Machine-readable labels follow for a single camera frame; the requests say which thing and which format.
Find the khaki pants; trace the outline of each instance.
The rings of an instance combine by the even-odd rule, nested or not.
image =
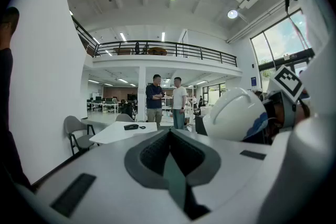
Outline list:
[[[162,109],[147,109],[148,122],[156,122],[157,129],[160,127]]]

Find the white t-shirt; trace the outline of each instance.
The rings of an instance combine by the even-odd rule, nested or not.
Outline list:
[[[183,104],[183,96],[187,96],[187,90],[184,87],[179,87],[174,89],[173,91],[173,109],[181,109],[184,108],[185,104]]]

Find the dark clothing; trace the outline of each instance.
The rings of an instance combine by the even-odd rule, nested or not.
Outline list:
[[[154,84],[147,85],[146,87],[146,96],[147,96],[147,108],[148,109],[160,109],[162,108],[161,100],[153,100],[153,95],[162,94],[164,97],[164,93],[160,86],[155,86]]]
[[[2,144],[1,161],[14,182],[31,189],[29,180],[23,173],[20,157],[16,149],[13,135],[9,131],[8,103],[12,67],[13,56],[11,50],[0,50],[0,138]]]

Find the blue sign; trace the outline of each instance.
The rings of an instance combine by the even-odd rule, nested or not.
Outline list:
[[[251,78],[251,85],[252,85],[252,87],[257,85],[256,77]]]

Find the window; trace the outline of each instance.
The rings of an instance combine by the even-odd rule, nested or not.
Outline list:
[[[276,72],[275,68],[270,68],[260,72],[262,92],[267,92],[269,78]]]
[[[288,18],[265,31],[265,36],[275,60],[284,55],[304,50],[304,46]]]
[[[251,41],[254,47],[254,51],[256,52],[259,65],[273,61],[264,33],[261,33],[260,35],[251,39]]]

